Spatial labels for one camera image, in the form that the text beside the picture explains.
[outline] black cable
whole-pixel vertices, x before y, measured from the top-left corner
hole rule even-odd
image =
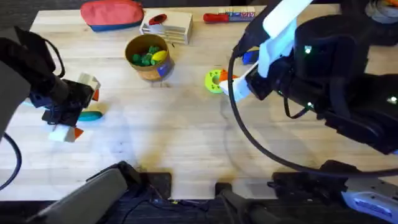
[[[58,60],[60,61],[60,65],[61,65],[61,73],[58,75],[58,77],[62,78],[65,75],[65,67],[63,66],[60,52],[49,40],[47,40],[45,38],[43,38],[43,40],[50,44],[51,48],[54,50],[55,54],[57,55]]]
[[[292,118],[292,119],[297,119],[297,118],[301,118],[301,116],[305,115],[309,109],[308,108],[303,108],[302,110],[300,110],[297,114],[295,115],[291,115],[290,114],[290,108],[289,108],[289,101],[287,99],[287,96],[283,96],[284,97],[284,108],[285,108],[285,114],[288,118]]]
[[[377,171],[367,171],[367,172],[358,172],[358,173],[342,173],[342,172],[325,172],[319,169],[314,169],[306,166],[302,166],[299,164],[295,164],[293,162],[287,161],[272,152],[268,151],[266,148],[264,148],[260,143],[258,143],[253,136],[250,134],[246,126],[244,125],[242,118],[239,114],[238,107],[236,106],[235,102],[235,97],[234,97],[234,90],[233,90],[233,80],[232,80],[232,74],[233,74],[233,68],[234,68],[234,62],[235,58],[237,57],[237,52],[233,52],[232,56],[229,60],[229,65],[228,65],[228,95],[229,95],[229,100],[231,102],[231,107],[232,111],[234,113],[234,117],[236,119],[236,122],[238,123],[239,127],[241,128],[243,134],[247,137],[247,139],[258,149],[260,150],[264,155],[272,159],[273,161],[276,161],[284,166],[287,166],[289,168],[292,168],[294,170],[300,171],[300,172],[307,172],[311,174],[316,174],[316,175],[325,175],[325,176],[331,176],[331,177],[341,177],[341,178],[369,178],[369,177],[387,177],[387,176],[393,176],[393,175],[398,175],[398,169],[385,169],[385,170],[377,170]]]
[[[132,208],[130,208],[130,210],[124,215],[122,222],[120,224],[124,224],[124,222],[126,221],[127,217],[130,215],[130,213],[132,211],[134,211],[138,205],[142,204],[143,202],[147,202],[147,200],[141,200],[140,202],[138,202],[135,206],[133,206]]]
[[[19,170],[21,169],[21,165],[22,165],[22,155],[21,155],[21,151],[18,148],[18,145],[15,143],[15,141],[7,133],[4,133],[4,138],[8,141],[8,143],[14,149],[15,156],[17,158],[17,164],[16,164],[15,169],[12,172],[10,178],[8,178],[8,180],[5,181],[5,183],[3,183],[0,186],[0,190],[6,188],[17,177],[17,175],[19,173]]]

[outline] small wooden box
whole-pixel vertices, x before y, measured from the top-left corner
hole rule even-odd
[[[162,24],[150,26],[149,20],[160,14],[166,14],[167,19]],[[192,33],[192,14],[146,9],[139,31],[141,34],[157,34],[170,43],[187,45]]]

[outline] orange object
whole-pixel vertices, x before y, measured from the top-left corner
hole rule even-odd
[[[83,130],[82,130],[82,129],[75,128],[75,139],[77,139],[78,137],[80,137],[81,134],[83,134]]]
[[[232,75],[232,79],[234,79],[234,78],[239,78],[239,77],[237,77],[236,75]],[[222,82],[222,81],[225,81],[227,79],[228,79],[228,72],[226,70],[222,69],[218,81]]]
[[[393,4],[394,6],[398,7],[398,0],[387,0],[387,2]]]
[[[100,90],[95,90],[93,100],[98,101],[99,98],[100,98]]]

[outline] teal object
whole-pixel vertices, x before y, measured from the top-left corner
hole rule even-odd
[[[80,113],[79,121],[95,121],[102,118],[102,113],[99,111],[83,111]]]

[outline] green toy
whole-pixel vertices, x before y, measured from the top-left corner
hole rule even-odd
[[[158,64],[159,61],[157,60],[152,60],[152,56],[160,51],[159,47],[156,46],[150,46],[148,49],[148,53],[144,55],[139,55],[139,54],[134,54],[132,56],[132,63],[137,66],[151,66],[151,65],[156,65]]]
[[[151,64],[151,65],[156,65],[157,63],[158,63],[158,61],[156,61],[156,60],[151,60],[151,61],[150,61],[150,64]]]
[[[150,46],[149,47],[149,50],[148,50],[148,54],[154,54],[154,53],[156,53],[156,52],[158,52],[160,50],[160,48],[159,47],[156,47],[156,46]]]
[[[220,78],[221,70],[212,70],[205,76],[205,87],[212,93],[222,93],[223,90],[218,84],[215,84],[213,79],[218,80]]]
[[[141,63],[144,65],[144,66],[149,66],[150,65],[150,59],[152,58],[152,54],[150,54],[150,53],[148,53],[148,54],[145,54],[145,56],[143,56],[142,58],[141,58]]]

